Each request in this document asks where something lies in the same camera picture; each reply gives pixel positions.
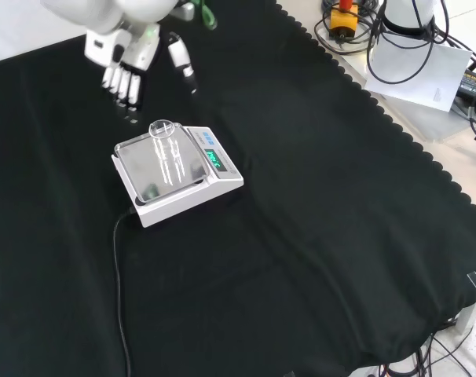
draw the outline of digital display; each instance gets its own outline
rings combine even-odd
[[[215,153],[214,149],[205,149],[205,152],[207,153],[210,162],[214,164],[215,169],[219,171],[228,171],[224,167],[224,164],[222,163],[221,159],[219,159],[219,157],[217,156],[217,153]]]

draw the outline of table surface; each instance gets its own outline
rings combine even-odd
[[[277,0],[290,16],[301,22],[308,32],[313,35],[315,24],[321,19],[320,0]],[[476,51],[476,0],[460,2],[457,0],[446,1],[451,19],[451,34],[466,43]],[[365,84],[364,55],[345,57],[333,55],[333,57],[346,69],[346,73],[353,77],[362,86]],[[406,115],[401,114],[397,108],[386,98],[379,94],[373,94],[385,112],[394,118],[394,122],[400,124],[404,131],[411,134],[416,142],[419,142],[426,152],[429,152],[452,175],[453,181],[462,187],[462,191],[469,195],[472,203],[476,204],[476,142],[474,133],[470,128],[452,135],[442,141],[428,141],[421,133],[416,131],[415,124]]]

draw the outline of electronic device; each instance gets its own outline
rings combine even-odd
[[[209,128],[156,122],[112,156],[145,228],[243,185]]]
[[[466,70],[456,94],[465,101],[472,102],[476,95],[476,73]]]

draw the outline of black cloth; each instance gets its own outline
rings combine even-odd
[[[124,375],[110,156],[155,119],[209,126],[245,186],[120,226],[136,376],[348,375],[473,302],[476,207],[449,174],[274,2],[209,3],[213,32],[163,23],[199,100],[164,51],[138,125],[83,38],[0,62],[0,377]]]

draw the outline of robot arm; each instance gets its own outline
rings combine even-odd
[[[161,48],[158,21],[177,7],[178,0],[41,0],[51,12],[85,26],[85,55],[105,67],[102,86],[117,103],[136,111],[141,106],[142,75]],[[183,20],[194,17],[186,2],[173,12]],[[166,40],[175,68],[196,92],[188,51],[175,33]]]

